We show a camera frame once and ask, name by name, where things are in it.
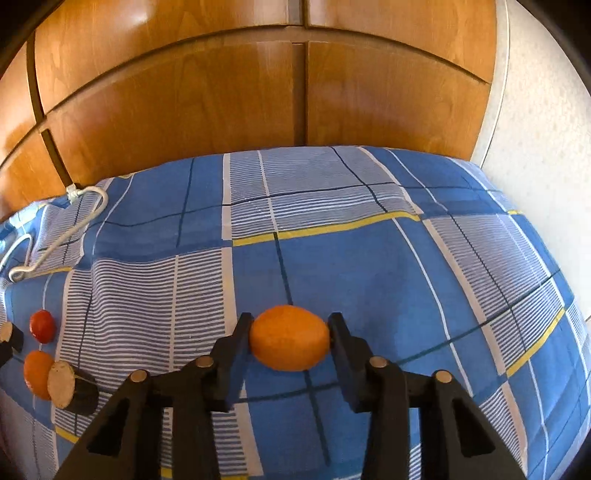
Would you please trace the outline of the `large dark eggplant chunk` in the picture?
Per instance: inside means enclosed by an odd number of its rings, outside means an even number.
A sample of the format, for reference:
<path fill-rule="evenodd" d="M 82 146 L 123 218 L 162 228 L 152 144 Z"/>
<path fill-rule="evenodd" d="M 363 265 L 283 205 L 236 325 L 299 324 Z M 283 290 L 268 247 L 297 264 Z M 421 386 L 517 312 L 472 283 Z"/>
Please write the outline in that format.
<path fill-rule="evenodd" d="M 98 406 L 99 391 L 94 378 L 63 360 L 51 366 L 47 391 L 57 409 L 73 414 L 89 416 Z"/>

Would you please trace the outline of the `red tomato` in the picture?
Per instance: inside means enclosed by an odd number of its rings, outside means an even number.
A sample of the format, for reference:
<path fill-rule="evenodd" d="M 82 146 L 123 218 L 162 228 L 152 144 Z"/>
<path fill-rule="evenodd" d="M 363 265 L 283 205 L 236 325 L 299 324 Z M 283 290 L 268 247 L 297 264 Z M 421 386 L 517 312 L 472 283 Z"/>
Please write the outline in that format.
<path fill-rule="evenodd" d="M 40 344 L 49 344 L 56 335 L 56 323 L 47 310 L 39 310 L 30 316 L 29 331 Z"/>

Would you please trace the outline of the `small eggplant chunk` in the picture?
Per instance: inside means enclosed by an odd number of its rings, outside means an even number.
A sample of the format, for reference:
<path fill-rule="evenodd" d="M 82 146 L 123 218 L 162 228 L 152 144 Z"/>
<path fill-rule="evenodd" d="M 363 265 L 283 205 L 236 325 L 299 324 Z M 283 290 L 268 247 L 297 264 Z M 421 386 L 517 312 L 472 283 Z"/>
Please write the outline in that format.
<path fill-rule="evenodd" d="M 0 326 L 0 366 L 3 367 L 15 353 L 21 353 L 24 344 L 23 332 L 12 322 Z"/>

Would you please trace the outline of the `small orange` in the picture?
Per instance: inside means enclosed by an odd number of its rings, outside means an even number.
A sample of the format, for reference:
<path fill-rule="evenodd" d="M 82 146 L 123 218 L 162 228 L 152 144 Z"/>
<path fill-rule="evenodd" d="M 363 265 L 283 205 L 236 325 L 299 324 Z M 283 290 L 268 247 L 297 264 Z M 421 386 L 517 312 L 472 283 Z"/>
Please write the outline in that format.
<path fill-rule="evenodd" d="M 303 308 L 279 305 L 259 314 L 249 331 L 254 358 L 280 372 L 314 368 L 329 354 L 331 337 L 322 318 Z"/>

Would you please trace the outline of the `blue plaid tablecloth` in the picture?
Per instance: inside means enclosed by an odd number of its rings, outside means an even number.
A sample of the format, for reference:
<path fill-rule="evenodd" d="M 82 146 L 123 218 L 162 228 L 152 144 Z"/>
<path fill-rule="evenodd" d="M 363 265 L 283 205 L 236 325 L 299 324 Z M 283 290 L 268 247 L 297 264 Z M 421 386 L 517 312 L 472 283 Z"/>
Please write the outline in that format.
<path fill-rule="evenodd" d="M 1 318 L 92 375 L 177 370 L 242 312 L 344 315 L 407 371 L 450 371 L 530 479 L 557 479 L 590 430 L 590 336 L 559 265 L 476 165 L 377 147 L 192 157 L 18 212 Z"/>

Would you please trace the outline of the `wooden wardrobe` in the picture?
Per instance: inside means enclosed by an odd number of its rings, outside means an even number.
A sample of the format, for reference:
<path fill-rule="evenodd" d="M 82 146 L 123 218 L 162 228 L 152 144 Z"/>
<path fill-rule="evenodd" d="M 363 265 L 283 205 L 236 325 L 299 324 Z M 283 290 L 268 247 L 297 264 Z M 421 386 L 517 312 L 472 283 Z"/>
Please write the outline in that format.
<path fill-rule="evenodd" d="M 5 1 L 1 213 L 259 148 L 467 160 L 500 33 L 492 1 Z"/>

